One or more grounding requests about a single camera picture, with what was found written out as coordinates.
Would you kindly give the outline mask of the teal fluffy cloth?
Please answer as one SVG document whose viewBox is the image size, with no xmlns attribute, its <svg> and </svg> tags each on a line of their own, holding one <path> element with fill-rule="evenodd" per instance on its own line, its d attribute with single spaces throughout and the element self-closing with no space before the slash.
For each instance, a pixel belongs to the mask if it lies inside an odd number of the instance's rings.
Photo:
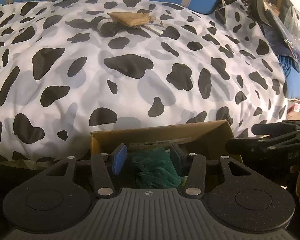
<svg viewBox="0 0 300 240">
<path fill-rule="evenodd" d="M 142 189 L 178 188 L 184 186 L 187 179 L 177 174 L 170 150 L 163 147 L 128 153 L 125 171 L 136 187 Z"/>
</svg>

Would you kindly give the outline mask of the tan drawstring pouch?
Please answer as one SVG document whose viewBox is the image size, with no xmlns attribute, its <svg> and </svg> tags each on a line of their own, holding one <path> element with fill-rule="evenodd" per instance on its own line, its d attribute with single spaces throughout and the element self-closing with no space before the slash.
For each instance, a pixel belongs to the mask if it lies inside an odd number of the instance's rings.
<svg viewBox="0 0 300 240">
<path fill-rule="evenodd" d="M 155 21 L 158 21 L 162 27 L 164 26 L 164 23 L 161 20 L 158 20 L 149 13 L 109 12 L 108 15 L 114 23 L 130 28 L 153 23 Z"/>
</svg>

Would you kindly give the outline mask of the white fabric tag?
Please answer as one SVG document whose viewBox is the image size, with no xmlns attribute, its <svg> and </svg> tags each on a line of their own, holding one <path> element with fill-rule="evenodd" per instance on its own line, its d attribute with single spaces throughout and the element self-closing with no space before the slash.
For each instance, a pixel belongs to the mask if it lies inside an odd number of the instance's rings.
<svg viewBox="0 0 300 240">
<path fill-rule="evenodd" d="M 155 27 L 150 27 L 148 25 L 145 26 L 146 29 L 150 30 L 151 32 L 157 34 L 158 36 L 162 35 L 163 34 L 163 31 L 162 30 L 159 30 L 158 28 L 155 28 Z"/>
</svg>

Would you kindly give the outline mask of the cow print blanket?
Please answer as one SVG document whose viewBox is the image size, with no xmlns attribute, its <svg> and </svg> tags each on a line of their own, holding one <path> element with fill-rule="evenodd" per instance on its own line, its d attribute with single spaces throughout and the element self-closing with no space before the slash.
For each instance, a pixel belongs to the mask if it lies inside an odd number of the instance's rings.
<svg viewBox="0 0 300 240">
<path fill-rule="evenodd" d="M 91 27 L 109 12 L 158 21 Z M 157 34 L 145 26 L 158 28 Z M 90 133 L 226 120 L 235 136 L 286 117 L 286 79 L 237 1 L 202 15 L 147 0 L 0 4 L 0 161 L 81 157 Z"/>
</svg>

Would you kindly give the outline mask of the clutter pile of bags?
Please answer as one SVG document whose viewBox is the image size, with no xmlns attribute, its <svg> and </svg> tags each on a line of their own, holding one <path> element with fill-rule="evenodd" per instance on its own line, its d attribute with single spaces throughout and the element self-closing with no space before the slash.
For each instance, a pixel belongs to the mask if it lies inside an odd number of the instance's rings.
<svg viewBox="0 0 300 240">
<path fill-rule="evenodd" d="M 230 4 L 236 0 L 223 0 Z M 300 101 L 300 12 L 290 0 L 240 0 L 257 20 L 286 78 L 286 96 Z"/>
</svg>

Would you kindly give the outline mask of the brown cardboard box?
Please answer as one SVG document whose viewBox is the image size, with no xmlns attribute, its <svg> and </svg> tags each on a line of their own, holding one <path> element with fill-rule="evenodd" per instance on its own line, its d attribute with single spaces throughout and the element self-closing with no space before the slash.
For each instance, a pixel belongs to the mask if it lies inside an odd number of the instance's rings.
<svg viewBox="0 0 300 240">
<path fill-rule="evenodd" d="M 111 154 L 119 144 L 125 144 L 128 155 L 130 152 L 151 150 L 157 147 L 169 150 L 172 144 L 177 144 L 186 153 L 198 153 L 204 155 L 206 159 L 217 160 L 220 156 L 227 154 L 225 144 L 232 138 L 234 134 L 226 120 L 208 121 L 92 132 L 90 150 L 93 155 Z M 136 187 L 131 176 L 125 171 L 125 164 L 120 174 L 114 177 L 114 183 L 119 187 Z"/>
</svg>

